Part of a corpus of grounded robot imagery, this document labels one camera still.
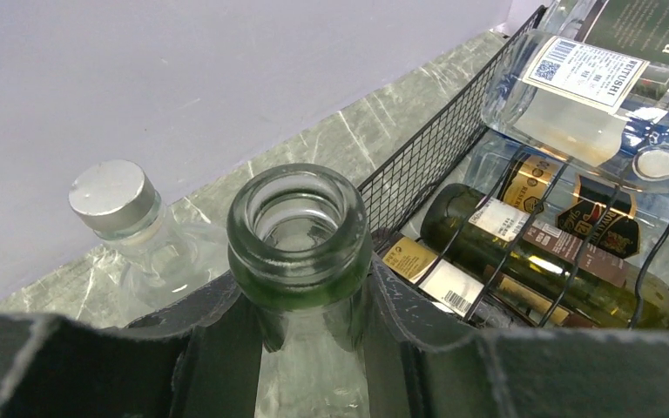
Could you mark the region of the round clear glass bottle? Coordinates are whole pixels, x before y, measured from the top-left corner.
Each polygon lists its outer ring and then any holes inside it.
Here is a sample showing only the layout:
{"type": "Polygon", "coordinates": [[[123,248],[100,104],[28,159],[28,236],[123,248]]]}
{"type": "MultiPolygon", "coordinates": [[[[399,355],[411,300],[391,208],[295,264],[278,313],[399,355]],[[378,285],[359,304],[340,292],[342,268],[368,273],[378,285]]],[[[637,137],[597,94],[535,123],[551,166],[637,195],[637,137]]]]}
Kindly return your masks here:
{"type": "Polygon", "coordinates": [[[125,260],[118,308],[132,322],[165,308],[225,273],[226,231],[206,222],[178,222],[145,171],[113,159],[77,176],[71,209],[125,260]]]}

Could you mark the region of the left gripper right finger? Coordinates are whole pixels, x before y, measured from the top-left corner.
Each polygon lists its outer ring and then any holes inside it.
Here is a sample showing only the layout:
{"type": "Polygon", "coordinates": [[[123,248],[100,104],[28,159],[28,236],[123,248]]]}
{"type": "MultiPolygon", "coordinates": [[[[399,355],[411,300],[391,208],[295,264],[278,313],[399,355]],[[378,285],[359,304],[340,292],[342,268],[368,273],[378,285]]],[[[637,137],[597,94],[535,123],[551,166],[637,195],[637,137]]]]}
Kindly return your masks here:
{"type": "Polygon", "coordinates": [[[475,329],[374,258],[374,417],[669,417],[669,332],[475,329]]]}

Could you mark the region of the clear bottle dark label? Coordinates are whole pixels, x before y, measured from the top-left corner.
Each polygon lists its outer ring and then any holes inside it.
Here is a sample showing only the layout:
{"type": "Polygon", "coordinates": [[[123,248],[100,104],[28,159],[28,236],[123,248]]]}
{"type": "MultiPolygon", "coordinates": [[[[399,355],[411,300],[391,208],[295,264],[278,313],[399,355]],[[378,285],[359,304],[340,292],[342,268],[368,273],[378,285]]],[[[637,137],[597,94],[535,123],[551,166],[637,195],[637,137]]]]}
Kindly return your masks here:
{"type": "Polygon", "coordinates": [[[669,66],[669,0],[556,1],[537,28],[669,66]]]}

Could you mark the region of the clear bottle white label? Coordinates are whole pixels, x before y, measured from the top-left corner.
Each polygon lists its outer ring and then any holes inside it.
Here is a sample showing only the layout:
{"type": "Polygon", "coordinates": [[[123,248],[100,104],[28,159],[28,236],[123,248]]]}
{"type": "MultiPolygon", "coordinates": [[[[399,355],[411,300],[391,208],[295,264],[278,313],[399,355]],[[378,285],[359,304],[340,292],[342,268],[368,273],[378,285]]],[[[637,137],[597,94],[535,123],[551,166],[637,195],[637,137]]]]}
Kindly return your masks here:
{"type": "Polygon", "coordinates": [[[623,187],[669,193],[669,67],[531,30],[502,58],[483,122],[623,187]]]}

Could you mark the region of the clear frosted wine bottle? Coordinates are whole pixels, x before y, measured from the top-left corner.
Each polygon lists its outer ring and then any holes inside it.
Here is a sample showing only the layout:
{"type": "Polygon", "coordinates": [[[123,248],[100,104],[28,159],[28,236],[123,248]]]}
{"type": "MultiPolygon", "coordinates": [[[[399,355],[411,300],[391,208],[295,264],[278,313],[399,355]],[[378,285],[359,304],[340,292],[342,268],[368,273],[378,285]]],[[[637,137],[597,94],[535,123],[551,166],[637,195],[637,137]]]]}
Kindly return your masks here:
{"type": "Polygon", "coordinates": [[[226,232],[229,266],[262,335],[256,415],[368,416],[373,244],[360,193],[325,166],[278,165],[241,187],[226,232]]]}

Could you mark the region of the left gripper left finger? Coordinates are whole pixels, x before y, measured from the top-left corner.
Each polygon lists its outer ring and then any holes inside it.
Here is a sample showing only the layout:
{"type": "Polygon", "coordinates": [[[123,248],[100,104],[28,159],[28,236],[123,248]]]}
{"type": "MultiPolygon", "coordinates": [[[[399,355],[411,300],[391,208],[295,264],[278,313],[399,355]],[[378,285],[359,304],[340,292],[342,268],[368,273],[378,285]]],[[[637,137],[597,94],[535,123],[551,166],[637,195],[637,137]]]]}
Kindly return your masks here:
{"type": "Polygon", "coordinates": [[[251,417],[261,349],[230,273],[125,327],[0,313],[0,417],[251,417]]]}

